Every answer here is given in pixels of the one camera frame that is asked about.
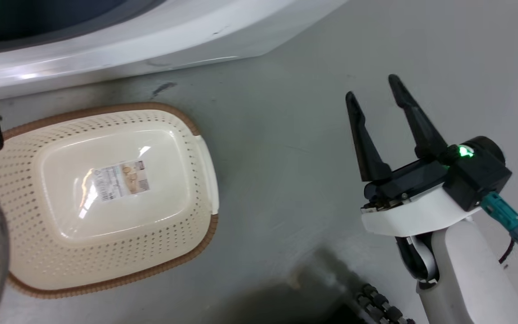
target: green led light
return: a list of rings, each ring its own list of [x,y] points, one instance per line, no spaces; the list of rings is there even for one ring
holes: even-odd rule
[[[472,158],[475,154],[473,153],[473,149],[471,149],[470,147],[459,145],[459,155],[461,156],[461,158],[464,158],[465,156]]]

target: floor stain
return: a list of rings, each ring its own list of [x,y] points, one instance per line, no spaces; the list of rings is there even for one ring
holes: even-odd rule
[[[167,83],[164,83],[162,84],[161,86],[158,86],[157,89],[155,89],[153,92],[152,92],[152,97],[149,99],[149,100],[153,100],[156,96],[158,96],[161,92],[164,92],[165,90],[167,89],[170,89],[170,88],[173,88],[174,86],[176,86],[177,83],[175,82],[167,82]]]
[[[217,35],[218,33],[221,33],[221,32],[222,32],[222,31],[224,31],[225,29],[228,29],[228,28],[229,28],[229,26],[230,26],[230,25],[227,25],[227,26],[225,26],[225,27],[221,28],[220,30],[218,30],[218,31],[214,32],[214,33],[213,33],[213,35]]]

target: teal connector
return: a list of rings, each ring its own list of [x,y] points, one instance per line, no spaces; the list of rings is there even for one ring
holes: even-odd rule
[[[518,213],[498,193],[493,191],[483,197],[481,208],[503,225],[512,239],[518,243]]]

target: washing machine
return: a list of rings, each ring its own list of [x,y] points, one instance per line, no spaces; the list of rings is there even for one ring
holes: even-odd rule
[[[0,0],[0,98],[263,55],[347,0]]]

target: product label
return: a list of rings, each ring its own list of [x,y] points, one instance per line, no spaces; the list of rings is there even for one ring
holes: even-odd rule
[[[93,171],[95,189],[101,201],[109,201],[149,190],[142,160],[124,162]]]

